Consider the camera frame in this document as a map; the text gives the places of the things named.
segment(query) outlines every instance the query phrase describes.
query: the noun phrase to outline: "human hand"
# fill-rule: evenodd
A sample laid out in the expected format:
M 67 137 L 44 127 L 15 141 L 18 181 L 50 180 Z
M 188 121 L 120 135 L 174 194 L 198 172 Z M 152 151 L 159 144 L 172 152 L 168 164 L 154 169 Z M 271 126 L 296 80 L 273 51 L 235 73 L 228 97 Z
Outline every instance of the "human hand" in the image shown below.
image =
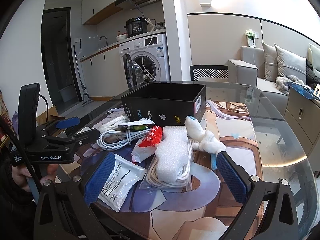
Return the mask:
M 47 174 L 48 175 L 41 178 L 40 183 L 43 185 L 43 183 L 47 179 L 51 179 L 54 182 L 54 180 L 57 176 L 57 169 L 58 169 L 58 164 L 49 164 L 47 166 Z M 31 174 L 24 164 L 21 164 L 17 167 L 12 167 L 11 174 L 12 174 L 12 178 L 13 178 L 13 181 L 15 182 L 15 184 L 17 184 L 23 190 L 25 190 L 27 192 L 31 192 L 30 187 L 28 185 L 28 181 L 27 181 L 27 178 L 31 178 Z

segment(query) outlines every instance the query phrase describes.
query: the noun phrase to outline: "cardboard box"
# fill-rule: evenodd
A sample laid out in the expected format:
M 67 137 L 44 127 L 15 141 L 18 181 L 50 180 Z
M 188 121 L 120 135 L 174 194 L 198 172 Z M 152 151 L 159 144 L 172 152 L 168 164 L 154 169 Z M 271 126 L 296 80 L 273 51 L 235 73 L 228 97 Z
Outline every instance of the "cardboard box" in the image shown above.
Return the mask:
M 47 111 L 44 111 L 41 115 L 36 118 L 37 124 L 41 125 L 46 122 Z M 63 120 L 65 117 L 59 116 L 56 106 L 49 108 L 48 110 L 48 121 L 52 120 Z
M 191 115 L 199 122 L 205 112 L 205 85 L 183 83 L 147 83 L 121 97 L 130 121 L 142 117 L 161 127 L 184 125 Z

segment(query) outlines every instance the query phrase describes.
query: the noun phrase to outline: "black electric pressure cooker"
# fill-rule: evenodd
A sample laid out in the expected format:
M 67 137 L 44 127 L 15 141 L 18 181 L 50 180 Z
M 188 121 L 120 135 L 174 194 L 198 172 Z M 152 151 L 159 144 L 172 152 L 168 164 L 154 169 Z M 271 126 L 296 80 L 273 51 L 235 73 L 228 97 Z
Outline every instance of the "black electric pressure cooker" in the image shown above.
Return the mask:
M 128 37 L 132 37 L 138 34 L 148 32 L 147 25 L 149 23 L 143 17 L 137 17 L 127 20 L 127 25 L 124 28 L 127 29 Z

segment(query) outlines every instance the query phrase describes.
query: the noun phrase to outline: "white bowl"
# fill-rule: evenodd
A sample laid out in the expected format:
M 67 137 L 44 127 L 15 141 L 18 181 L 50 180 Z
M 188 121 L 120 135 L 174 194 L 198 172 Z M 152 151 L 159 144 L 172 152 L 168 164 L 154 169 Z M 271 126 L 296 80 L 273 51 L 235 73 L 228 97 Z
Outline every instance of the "white bowl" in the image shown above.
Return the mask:
M 122 34 L 116 37 L 117 41 L 122 41 L 128 37 L 127 34 Z

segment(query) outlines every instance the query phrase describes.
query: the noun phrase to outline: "doorway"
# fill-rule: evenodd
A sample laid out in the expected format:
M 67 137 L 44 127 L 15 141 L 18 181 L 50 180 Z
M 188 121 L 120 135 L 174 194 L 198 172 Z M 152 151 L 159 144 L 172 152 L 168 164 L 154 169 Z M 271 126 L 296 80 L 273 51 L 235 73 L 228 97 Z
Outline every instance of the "doorway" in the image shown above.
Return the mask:
M 82 101 L 70 41 L 70 8 L 43 11 L 41 52 L 51 101 L 62 114 Z

